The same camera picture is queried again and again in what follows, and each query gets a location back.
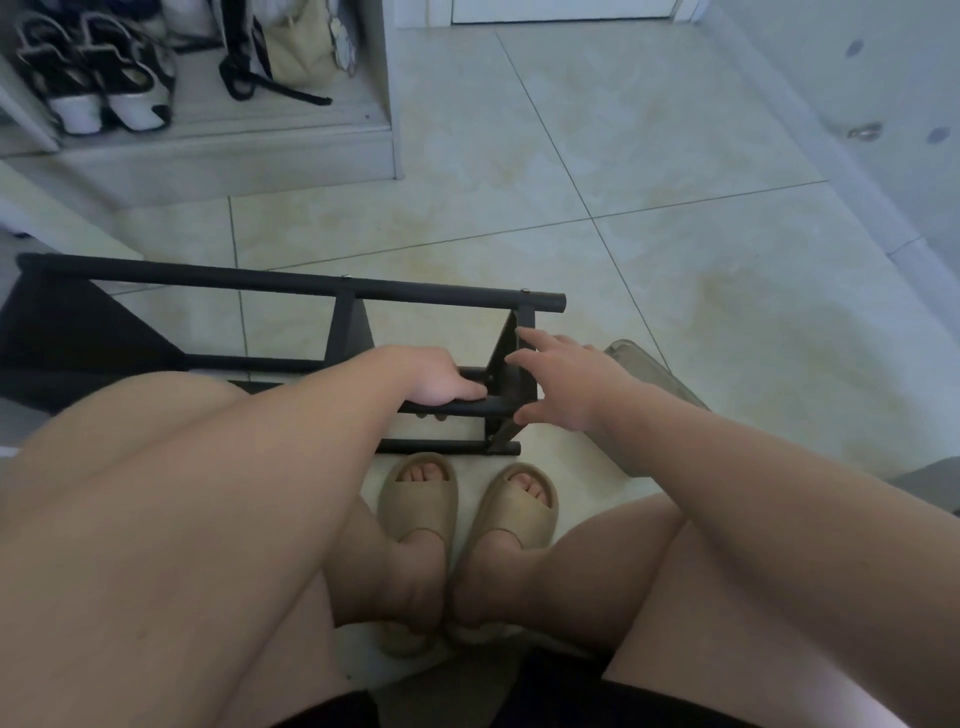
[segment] beige slide sandal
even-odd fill
[[[528,494],[522,488],[510,482],[510,478],[521,473],[533,476],[543,487],[549,505],[544,505],[538,499]],[[476,518],[467,537],[467,543],[458,560],[460,563],[473,550],[473,545],[484,534],[494,531],[508,531],[520,541],[522,548],[545,548],[550,546],[553,532],[557,528],[557,516],[560,513],[560,501],[557,498],[557,488],[540,468],[527,463],[514,463],[500,471],[487,486],[477,507]],[[457,581],[457,571],[454,570],[450,584]],[[503,622],[491,622],[479,627],[464,627],[453,619],[444,622],[444,631],[447,638],[460,646],[475,646],[496,639],[503,632],[506,625]]]
[[[427,463],[437,465],[444,479],[397,480],[402,473]],[[394,541],[402,541],[418,528],[433,531],[444,542],[449,565],[458,499],[457,475],[450,462],[436,452],[418,452],[403,458],[390,470],[380,491],[376,519]],[[419,635],[405,624],[381,621],[376,625],[376,638],[380,649],[391,657],[416,657],[429,650],[437,636]]]

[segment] black metal frame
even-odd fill
[[[485,367],[461,367],[468,379],[487,385],[480,401],[456,400],[439,407],[407,401],[400,412],[484,420],[484,440],[383,440],[378,452],[433,450],[443,454],[518,455],[520,431],[513,416],[537,399],[537,383],[504,357],[527,346],[517,326],[536,325],[537,311],[562,312],[566,296],[437,283],[310,276],[179,263],[27,253],[10,297],[0,310],[0,396],[54,414],[127,376],[192,369],[271,374],[309,374],[373,347],[364,300],[434,303],[510,311]],[[271,291],[335,299],[324,359],[191,354],[175,347],[94,280]],[[255,394],[281,382],[234,381]]]

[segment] tiled floor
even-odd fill
[[[723,414],[880,475],[957,454],[960,350],[697,28],[404,31],[397,54],[404,181],[132,210],[118,236],[161,260],[561,291],[568,310],[545,326],[632,338]],[[331,311],[207,290],[118,299],[197,352],[321,356]],[[484,362],[502,322],[370,315],[378,341],[446,345],[463,364]],[[557,481],[560,533],[657,488],[580,435],[519,439]],[[365,497],[390,463],[376,458]],[[502,463],[456,465],[463,538]],[[364,627],[342,638],[366,683],[443,657],[387,660]]]

